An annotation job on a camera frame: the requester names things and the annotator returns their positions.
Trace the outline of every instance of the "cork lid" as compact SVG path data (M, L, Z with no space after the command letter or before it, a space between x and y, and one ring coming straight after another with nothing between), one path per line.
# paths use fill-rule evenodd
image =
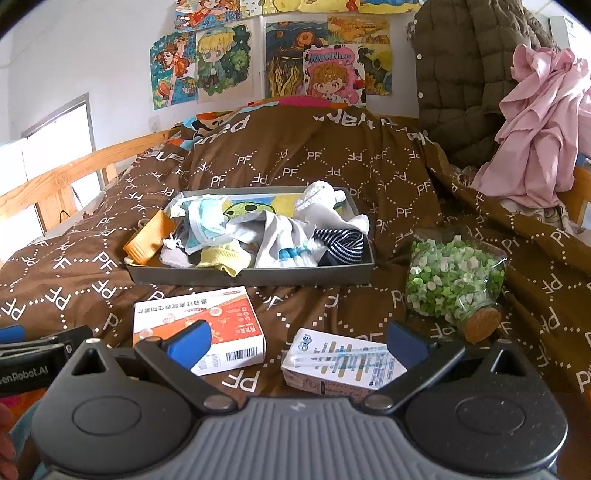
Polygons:
M464 323L464 337L470 343L481 342L490 337L501 323L501 319L501 312L497 308L482 307Z

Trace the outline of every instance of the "metal screw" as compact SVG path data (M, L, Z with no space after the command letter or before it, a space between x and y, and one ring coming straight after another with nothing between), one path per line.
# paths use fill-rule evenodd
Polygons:
M234 401L227 395L209 395L203 401L203 405L210 410L228 410Z
M390 397L380 394L370 395L365 399L364 404L372 410L387 410L394 406L394 402L392 402Z

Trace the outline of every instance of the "bedspread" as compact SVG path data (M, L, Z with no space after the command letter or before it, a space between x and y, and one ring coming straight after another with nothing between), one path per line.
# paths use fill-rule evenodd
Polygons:
M302 107L284 100L237 111L205 137L192 125L185 122L175 137L141 155L92 216L5 264L0 326L19 322L33 339L87 324L112 346L127 343L136 301L198 291L131 281L123 245L139 220L182 190L325 180L349 188L371 220L376 251L371 283L249 288L267 339L265 361L204 378L238 401L290 393L280 371L281 353L301 327L377 342L385 340L389 321L405 322L431 338L456 335L444 320L407 316L404 283L413 230L462 223L509 255L501 300L506 318L496 335L522 347L567 410L569 441L577 442L563 458L577 448L591 449L589 247L463 186L437 144L365 109ZM591 460L585 457L576 466L581 476L569 478L589 477Z

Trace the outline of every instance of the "barcode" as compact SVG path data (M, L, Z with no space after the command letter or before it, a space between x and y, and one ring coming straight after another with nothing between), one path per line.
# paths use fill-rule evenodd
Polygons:
M235 352L226 353L226 362L233 362L242 358L250 358L256 355L256 347L246 348L244 350L236 350Z

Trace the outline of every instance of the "pink garment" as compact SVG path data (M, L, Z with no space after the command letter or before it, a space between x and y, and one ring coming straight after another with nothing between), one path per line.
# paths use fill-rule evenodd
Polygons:
M500 103L500 143L472 187L529 208L558 205L573 186L577 152L591 157L591 78L586 60L565 49L518 45L511 73L519 82Z

